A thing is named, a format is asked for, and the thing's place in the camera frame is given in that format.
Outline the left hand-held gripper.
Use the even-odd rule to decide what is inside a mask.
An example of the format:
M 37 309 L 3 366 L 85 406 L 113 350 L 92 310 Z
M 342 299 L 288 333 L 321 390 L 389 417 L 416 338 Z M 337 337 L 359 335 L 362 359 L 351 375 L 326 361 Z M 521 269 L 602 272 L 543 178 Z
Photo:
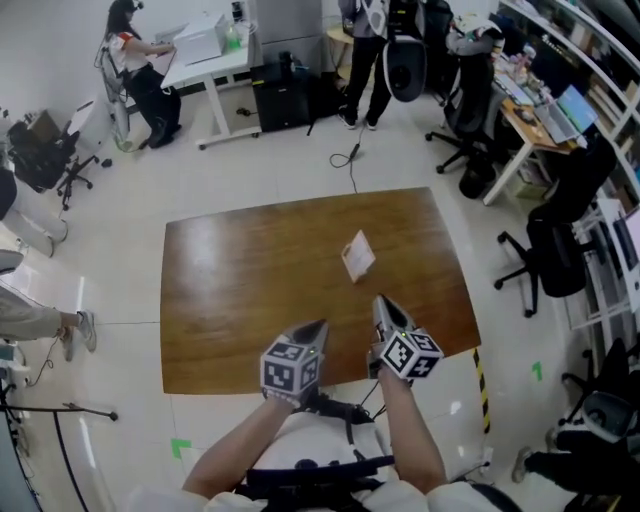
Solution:
M 284 335 L 289 340 L 276 339 L 261 356 L 261 391 L 299 409 L 318 384 L 329 324 L 327 320 L 299 324 L 287 328 Z

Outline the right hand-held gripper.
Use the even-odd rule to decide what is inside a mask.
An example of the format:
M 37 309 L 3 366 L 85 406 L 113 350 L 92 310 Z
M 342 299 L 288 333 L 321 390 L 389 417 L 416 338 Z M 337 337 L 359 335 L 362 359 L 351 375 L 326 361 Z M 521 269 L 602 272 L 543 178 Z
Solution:
M 405 381 L 427 378 L 444 353 L 424 328 L 397 302 L 378 294 L 372 304 L 373 323 L 379 341 L 367 354 L 368 378 L 376 379 L 386 366 Z

